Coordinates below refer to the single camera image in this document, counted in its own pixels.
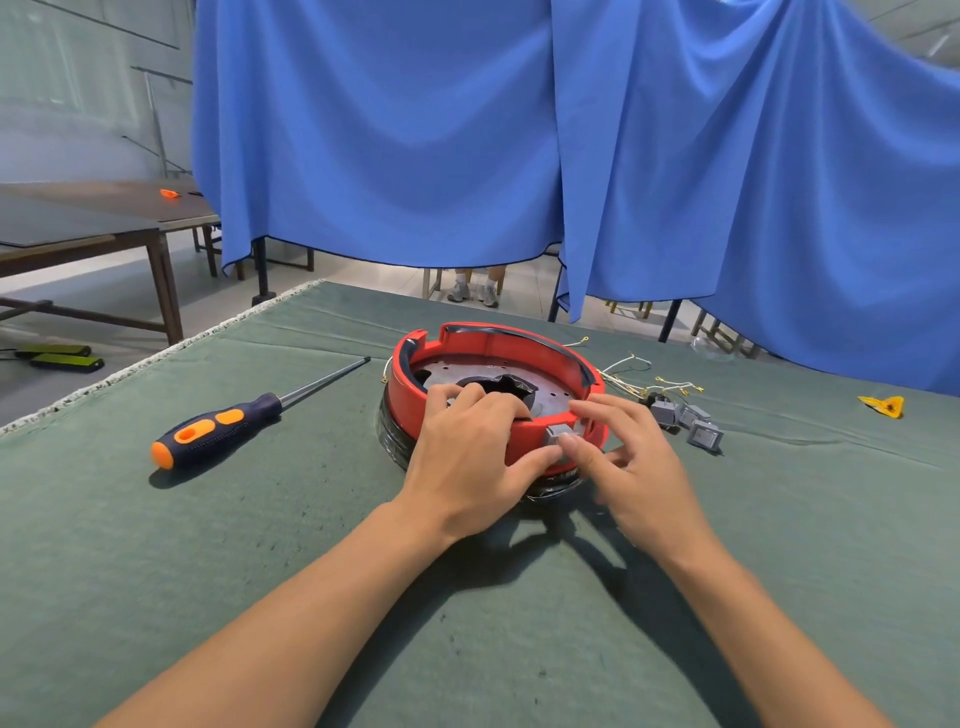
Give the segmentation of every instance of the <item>tiled floor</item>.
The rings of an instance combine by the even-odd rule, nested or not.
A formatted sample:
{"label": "tiled floor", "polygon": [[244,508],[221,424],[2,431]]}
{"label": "tiled floor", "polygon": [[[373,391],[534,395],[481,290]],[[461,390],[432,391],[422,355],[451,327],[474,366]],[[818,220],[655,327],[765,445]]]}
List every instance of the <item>tiled floor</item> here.
{"label": "tiled floor", "polygon": [[[212,279],[205,256],[193,249],[189,232],[171,234],[168,240],[185,335],[199,333],[250,306],[251,297],[256,292],[256,280],[252,273],[243,282],[226,278]],[[301,248],[277,243],[269,255],[303,262],[305,252]],[[559,266],[557,258],[551,256],[510,266],[499,310],[545,319]],[[419,296],[422,276],[421,269],[365,263],[323,253],[316,255],[314,273],[276,265],[270,269],[271,288],[277,293],[307,280],[327,279],[405,296]],[[448,303],[446,292],[453,281],[453,272],[444,271],[444,289],[434,293],[433,300],[450,306],[483,307],[477,301]],[[150,269],[142,251],[105,255],[0,279],[0,293],[26,300],[52,299],[61,305],[133,318],[159,319]],[[644,321],[639,317],[635,305],[619,306],[611,314],[603,302],[588,299],[578,326],[656,338],[668,306],[669,302],[656,303],[653,313]],[[693,303],[684,302],[670,337],[671,342],[689,342],[689,331],[697,313],[698,309]],[[562,311],[559,320],[567,321]],[[32,369],[19,361],[0,362],[0,425],[31,414],[93,383],[97,377],[128,367],[160,351],[166,344],[162,334],[150,331],[43,314],[26,314],[0,324],[0,349],[31,342],[88,344],[93,347],[95,354],[106,360],[107,366],[95,375],[80,375]]]}

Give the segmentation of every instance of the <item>hand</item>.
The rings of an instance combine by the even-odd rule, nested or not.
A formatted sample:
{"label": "hand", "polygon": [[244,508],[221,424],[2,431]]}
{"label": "hand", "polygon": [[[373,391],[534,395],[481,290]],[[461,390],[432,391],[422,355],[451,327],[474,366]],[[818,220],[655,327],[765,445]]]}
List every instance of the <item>hand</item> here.
{"label": "hand", "polygon": [[649,409],[611,395],[592,395],[589,401],[572,401],[570,411],[603,423],[623,443],[604,454],[581,437],[559,439],[634,546],[666,566],[703,546],[719,545],[680,458]]}
{"label": "hand", "polygon": [[[447,407],[446,401],[457,399]],[[504,465],[510,427],[530,417],[518,398],[487,394],[476,382],[430,387],[420,438],[396,503],[425,514],[449,543],[488,528],[513,508],[535,479],[557,462],[557,446]]]}

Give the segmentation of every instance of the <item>orange and navy handle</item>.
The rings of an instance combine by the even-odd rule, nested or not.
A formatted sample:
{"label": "orange and navy handle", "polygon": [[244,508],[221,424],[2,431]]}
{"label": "orange and navy handle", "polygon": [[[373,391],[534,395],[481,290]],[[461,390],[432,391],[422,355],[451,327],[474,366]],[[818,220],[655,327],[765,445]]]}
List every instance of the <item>orange and navy handle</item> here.
{"label": "orange and navy handle", "polygon": [[150,448],[165,471],[198,465],[246,439],[280,416],[283,403],[275,394],[191,417],[166,432]]}

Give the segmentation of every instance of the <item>sneaker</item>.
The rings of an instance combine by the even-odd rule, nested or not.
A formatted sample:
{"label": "sneaker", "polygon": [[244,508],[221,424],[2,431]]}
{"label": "sneaker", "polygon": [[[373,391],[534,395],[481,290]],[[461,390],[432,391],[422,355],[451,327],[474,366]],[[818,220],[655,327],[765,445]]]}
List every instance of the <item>sneaker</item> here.
{"label": "sneaker", "polygon": [[457,281],[453,285],[453,290],[446,294],[446,299],[448,301],[453,301],[454,303],[463,303],[464,301],[470,300],[470,287],[464,282],[461,283]]}
{"label": "sneaker", "polygon": [[487,308],[497,308],[500,305],[500,298],[496,295],[496,285],[484,286],[483,305]]}

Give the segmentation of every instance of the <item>red plastic housing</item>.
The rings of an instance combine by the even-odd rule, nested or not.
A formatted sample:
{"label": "red plastic housing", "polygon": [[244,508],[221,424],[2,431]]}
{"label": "red plastic housing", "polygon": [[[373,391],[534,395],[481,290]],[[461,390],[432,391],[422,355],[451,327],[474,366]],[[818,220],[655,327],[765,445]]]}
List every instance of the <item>red plastic housing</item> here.
{"label": "red plastic housing", "polygon": [[[525,364],[562,382],[576,400],[584,400],[591,394],[602,394],[605,389],[600,373],[582,356],[555,341],[521,328],[449,323],[440,327],[440,337],[436,341],[427,341],[427,332],[423,329],[411,331],[394,349],[387,395],[394,421],[415,440],[420,437],[426,392],[413,379],[413,372],[418,368],[418,362],[452,354],[481,355]],[[515,420],[507,445],[506,464],[512,465],[527,452],[542,447],[548,426],[568,425],[574,428],[577,420],[576,415],[569,411],[533,420]],[[583,437],[602,448],[608,436],[606,426],[593,421],[585,421],[584,426]],[[565,461],[545,474],[565,473],[575,467],[574,463]]]}

